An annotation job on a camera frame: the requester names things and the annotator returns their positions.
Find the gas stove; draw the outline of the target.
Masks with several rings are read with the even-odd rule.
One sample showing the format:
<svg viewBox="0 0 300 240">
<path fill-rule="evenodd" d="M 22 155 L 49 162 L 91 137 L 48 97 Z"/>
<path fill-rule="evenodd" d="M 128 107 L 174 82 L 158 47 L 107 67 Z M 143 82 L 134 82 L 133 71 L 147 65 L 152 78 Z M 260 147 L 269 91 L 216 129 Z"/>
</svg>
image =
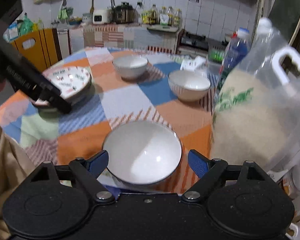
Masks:
<svg viewBox="0 0 300 240">
<path fill-rule="evenodd" d="M 183 35 L 180 37 L 179 46 L 188 47 L 192 49 L 199 49 L 202 51 L 210 50 L 225 50 L 228 42 L 226 41 L 217 41 L 210 39 L 206 36 L 194 35 L 189 32 L 183 32 Z"/>
</svg>

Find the blue bowl on counter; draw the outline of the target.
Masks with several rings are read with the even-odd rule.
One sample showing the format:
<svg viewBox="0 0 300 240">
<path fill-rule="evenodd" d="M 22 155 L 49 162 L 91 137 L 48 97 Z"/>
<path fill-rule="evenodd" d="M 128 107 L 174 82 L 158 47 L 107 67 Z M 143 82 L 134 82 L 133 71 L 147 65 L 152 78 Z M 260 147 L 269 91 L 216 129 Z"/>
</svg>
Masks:
<svg viewBox="0 0 300 240">
<path fill-rule="evenodd" d="M 80 25 L 82 19 L 80 17 L 72 17 L 69 19 L 69 25 Z"/>
</svg>

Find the patchwork counter cloth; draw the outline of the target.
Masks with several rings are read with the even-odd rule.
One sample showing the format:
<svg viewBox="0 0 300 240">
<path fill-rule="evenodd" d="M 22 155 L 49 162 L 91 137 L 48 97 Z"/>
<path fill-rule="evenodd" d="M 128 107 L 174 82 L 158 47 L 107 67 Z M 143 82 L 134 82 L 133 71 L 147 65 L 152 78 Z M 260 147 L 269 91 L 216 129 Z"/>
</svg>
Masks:
<svg viewBox="0 0 300 240">
<path fill-rule="evenodd" d="M 86 47 L 176 53 L 181 30 L 146 24 L 83 25 L 69 30 L 71 51 Z"/>
</svg>

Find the white bowl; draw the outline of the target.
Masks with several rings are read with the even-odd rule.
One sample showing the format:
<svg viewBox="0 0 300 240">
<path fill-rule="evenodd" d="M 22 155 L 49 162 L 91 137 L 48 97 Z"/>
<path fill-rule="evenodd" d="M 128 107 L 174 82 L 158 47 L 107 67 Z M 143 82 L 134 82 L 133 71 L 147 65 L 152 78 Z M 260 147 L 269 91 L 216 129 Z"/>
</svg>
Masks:
<svg viewBox="0 0 300 240">
<path fill-rule="evenodd" d="M 202 99 L 211 87 L 207 77 L 188 70 L 175 70 L 168 75 L 168 84 L 172 93 L 185 102 Z"/>
<path fill-rule="evenodd" d="M 118 57 L 112 61 L 116 72 L 124 79 L 139 78 L 147 69 L 148 59 L 140 55 Z"/>
<path fill-rule="evenodd" d="M 135 121 L 112 130 L 102 146 L 109 154 L 108 171 L 132 185 L 151 185 L 168 178 L 182 158 L 177 134 L 150 121 Z"/>
</svg>

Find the black pressure cooker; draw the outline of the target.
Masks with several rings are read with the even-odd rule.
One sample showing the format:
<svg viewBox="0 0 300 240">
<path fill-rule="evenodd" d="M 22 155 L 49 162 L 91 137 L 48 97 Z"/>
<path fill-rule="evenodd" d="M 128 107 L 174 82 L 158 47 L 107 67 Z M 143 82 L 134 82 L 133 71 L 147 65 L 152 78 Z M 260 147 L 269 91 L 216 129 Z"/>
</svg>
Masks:
<svg viewBox="0 0 300 240">
<path fill-rule="evenodd" d="M 122 2 L 114 8 L 114 22 L 116 24 L 129 24 L 134 22 L 135 9 L 128 2 Z"/>
</svg>

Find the rice bag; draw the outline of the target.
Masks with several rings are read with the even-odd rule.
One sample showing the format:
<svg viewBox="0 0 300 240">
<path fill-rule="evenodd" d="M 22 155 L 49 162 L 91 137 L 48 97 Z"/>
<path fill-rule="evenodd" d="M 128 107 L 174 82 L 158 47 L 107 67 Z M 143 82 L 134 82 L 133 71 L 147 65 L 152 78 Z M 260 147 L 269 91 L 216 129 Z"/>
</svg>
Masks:
<svg viewBox="0 0 300 240">
<path fill-rule="evenodd" d="M 300 54 L 267 18 L 258 22 L 247 56 L 229 73 L 212 123 L 211 158 L 265 171 L 300 138 Z"/>
</svg>

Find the tissue pack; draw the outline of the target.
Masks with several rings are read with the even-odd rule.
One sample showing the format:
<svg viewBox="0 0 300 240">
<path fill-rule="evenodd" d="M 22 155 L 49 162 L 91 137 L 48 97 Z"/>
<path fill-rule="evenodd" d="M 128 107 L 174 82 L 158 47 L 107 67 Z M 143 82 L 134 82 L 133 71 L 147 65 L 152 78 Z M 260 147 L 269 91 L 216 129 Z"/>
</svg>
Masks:
<svg viewBox="0 0 300 240">
<path fill-rule="evenodd" d="M 197 56 L 194 59 L 183 59 L 180 70 L 187 70 L 187 71 L 197 71 L 205 67 L 206 58 Z"/>
</svg>

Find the green basket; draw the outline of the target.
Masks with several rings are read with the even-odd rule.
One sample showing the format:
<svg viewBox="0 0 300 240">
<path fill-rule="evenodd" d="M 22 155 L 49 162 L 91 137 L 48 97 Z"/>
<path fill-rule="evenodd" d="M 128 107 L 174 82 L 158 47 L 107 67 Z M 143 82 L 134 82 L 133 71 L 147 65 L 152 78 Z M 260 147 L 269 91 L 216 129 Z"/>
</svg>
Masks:
<svg viewBox="0 0 300 240">
<path fill-rule="evenodd" d="M 212 48 L 209 50 L 208 59 L 214 63 L 221 64 L 225 57 L 225 50 Z"/>
</svg>

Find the blue label water bottle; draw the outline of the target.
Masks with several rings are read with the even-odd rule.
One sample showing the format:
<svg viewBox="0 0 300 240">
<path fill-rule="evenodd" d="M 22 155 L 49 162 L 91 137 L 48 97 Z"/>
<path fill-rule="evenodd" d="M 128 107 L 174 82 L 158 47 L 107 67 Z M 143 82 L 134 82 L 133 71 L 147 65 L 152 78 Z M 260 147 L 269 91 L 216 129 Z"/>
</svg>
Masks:
<svg viewBox="0 0 300 240">
<path fill-rule="evenodd" d="M 250 47 L 249 30 L 239 28 L 236 35 L 234 35 L 228 43 L 219 75 L 218 85 L 215 91 L 215 100 L 217 100 L 227 76 L 249 53 Z"/>
</svg>

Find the wooden folding chair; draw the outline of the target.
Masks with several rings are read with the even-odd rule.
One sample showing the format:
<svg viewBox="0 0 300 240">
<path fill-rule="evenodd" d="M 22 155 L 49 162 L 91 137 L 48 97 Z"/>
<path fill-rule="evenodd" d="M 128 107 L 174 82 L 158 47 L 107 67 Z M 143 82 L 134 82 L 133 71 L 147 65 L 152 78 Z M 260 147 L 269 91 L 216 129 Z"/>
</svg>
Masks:
<svg viewBox="0 0 300 240">
<path fill-rule="evenodd" d="M 62 59 L 57 29 L 55 28 L 33 31 L 16 38 L 10 44 L 40 72 Z"/>
</svg>

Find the pink bunny plate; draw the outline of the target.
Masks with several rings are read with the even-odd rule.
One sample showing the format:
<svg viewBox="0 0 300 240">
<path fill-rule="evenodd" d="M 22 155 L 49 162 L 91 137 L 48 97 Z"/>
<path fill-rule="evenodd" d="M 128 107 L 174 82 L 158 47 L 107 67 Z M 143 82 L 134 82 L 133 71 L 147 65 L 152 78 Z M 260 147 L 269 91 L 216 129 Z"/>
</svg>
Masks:
<svg viewBox="0 0 300 240">
<path fill-rule="evenodd" d="M 53 68 L 43 73 L 43 76 L 61 91 L 63 99 L 76 95 L 90 80 L 92 83 L 90 72 L 79 66 Z"/>
</svg>

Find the white rice cooker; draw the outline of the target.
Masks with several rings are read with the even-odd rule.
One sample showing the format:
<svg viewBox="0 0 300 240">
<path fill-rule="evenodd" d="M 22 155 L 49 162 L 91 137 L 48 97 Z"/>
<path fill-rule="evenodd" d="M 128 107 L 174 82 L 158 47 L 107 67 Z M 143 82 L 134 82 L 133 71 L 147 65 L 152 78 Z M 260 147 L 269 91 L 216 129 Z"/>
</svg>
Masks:
<svg viewBox="0 0 300 240">
<path fill-rule="evenodd" d="M 93 12 L 93 24 L 108 24 L 112 22 L 113 16 L 112 16 L 112 10 L 111 9 L 96 9 Z"/>
</svg>

